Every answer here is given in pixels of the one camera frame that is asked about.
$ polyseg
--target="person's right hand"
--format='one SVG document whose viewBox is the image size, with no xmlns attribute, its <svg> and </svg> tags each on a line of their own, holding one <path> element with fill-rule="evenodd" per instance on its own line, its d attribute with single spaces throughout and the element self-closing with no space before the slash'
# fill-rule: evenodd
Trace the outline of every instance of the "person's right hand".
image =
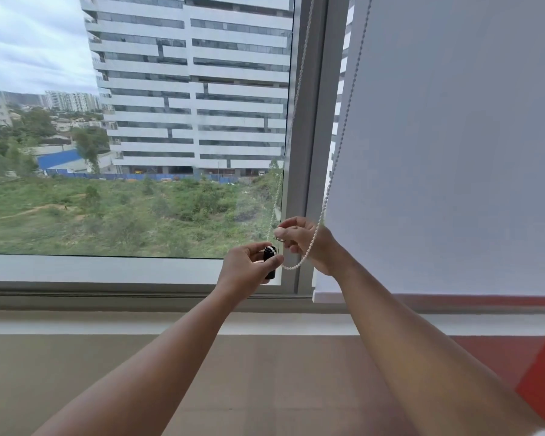
<svg viewBox="0 0 545 436">
<path fill-rule="evenodd" d="M 305 217 L 286 219 L 274 230 L 275 237 L 284 241 L 285 248 L 294 254 L 305 255 L 315 233 L 316 223 Z M 319 227 L 309 259 L 318 271 L 330 276 L 336 259 L 343 253 L 343 248 L 335 240 L 331 231 L 323 225 Z"/>
</svg>

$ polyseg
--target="person's left hand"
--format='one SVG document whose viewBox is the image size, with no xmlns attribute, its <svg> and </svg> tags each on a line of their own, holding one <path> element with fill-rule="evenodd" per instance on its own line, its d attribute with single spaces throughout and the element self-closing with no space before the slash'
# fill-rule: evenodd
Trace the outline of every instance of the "person's left hand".
<svg viewBox="0 0 545 436">
<path fill-rule="evenodd" d="M 225 292 L 239 303 L 252 295 L 259 285 L 268 283 L 267 274 L 278 268 L 285 258 L 277 254 L 263 262 L 266 246 L 272 246 L 272 243 L 250 243 L 229 250 L 214 290 Z"/>
</svg>

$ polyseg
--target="hand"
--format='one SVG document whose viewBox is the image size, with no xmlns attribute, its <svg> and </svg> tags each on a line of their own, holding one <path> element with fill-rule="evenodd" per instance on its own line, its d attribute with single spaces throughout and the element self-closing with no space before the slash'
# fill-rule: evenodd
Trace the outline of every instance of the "hand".
<svg viewBox="0 0 545 436">
<path fill-rule="evenodd" d="M 252 295 L 259 285 L 267 284 L 269 282 L 265 279 L 267 274 L 278 268 L 285 258 L 278 254 L 263 262 L 265 246 L 272 246 L 272 243 L 250 243 L 229 250 L 224 257 L 214 290 L 231 295 L 233 300 L 239 303 Z"/>
<path fill-rule="evenodd" d="M 284 240 L 285 248 L 294 254 L 305 255 L 311 244 L 312 236 L 317 225 L 305 217 L 292 217 L 284 220 L 274 234 L 276 238 Z M 345 250 L 335 240 L 331 231 L 323 225 L 319 227 L 317 238 L 313 243 L 308 258 L 318 271 L 327 276 L 332 275 L 332 267 L 337 263 L 340 254 Z"/>
</svg>

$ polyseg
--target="black object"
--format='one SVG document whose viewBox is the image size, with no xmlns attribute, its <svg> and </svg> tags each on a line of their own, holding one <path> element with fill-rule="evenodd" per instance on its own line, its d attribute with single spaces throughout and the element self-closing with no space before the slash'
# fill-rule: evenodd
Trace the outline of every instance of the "black object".
<svg viewBox="0 0 545 436">
<path fill-rule="evenodd" d="M 264 248 L 263 261 L 267 261 L 269 258 L 276 256 L 276 248 L 274 246 L 267 246 Z M 270 271 L 265 277 L 267 280 L 272 280 L 275 276 L 275 270 Z"/>
</svg>

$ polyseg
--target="blue fence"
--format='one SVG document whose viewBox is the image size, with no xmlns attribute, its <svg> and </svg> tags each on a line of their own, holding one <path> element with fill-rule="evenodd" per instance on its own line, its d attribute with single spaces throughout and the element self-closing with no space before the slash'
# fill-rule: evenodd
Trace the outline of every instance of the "blue fence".
<svg viewBox="0 0 545 436">
<path fill-rule="evenodd" d="M 62 165 L 67 162 L 72 162 L 74 160 L 79 160 L 81 157 L 77 150 L 67 150 L 59 151 L 58 153 L 43 154 L 36 158 L 38 167 L 41 170 L 48 170 L 49 168 L 55 167 L 57 165 Z"/>
<path fill-rule="evenodd" d="M 49 176 L 52 175 L 61 175 L 66 177 L 80 177 L 83 179 L 105 179 L 105 180 L 122 180 L 122 179 L 135 179 L 135 180 L 144 180 L 146 177 L 149 177 L 152 180 L 162 180 L 162 179 L 172 179 L 175 181 L 182 179 L 195 179 L 193 174 L 112 174 L 112 173 L 101 173 L 101 174 L 91 174 L 91 173 L 69 173 L 67 170 L 56 170 L 53 168 L 46 169 L 46 174 Z M 218 183 L 236 183 L 238 182 L 238 177 L 223 177 L 218 174 L 206 174 L 204 175 L 206 179 Z"/>
</svg>

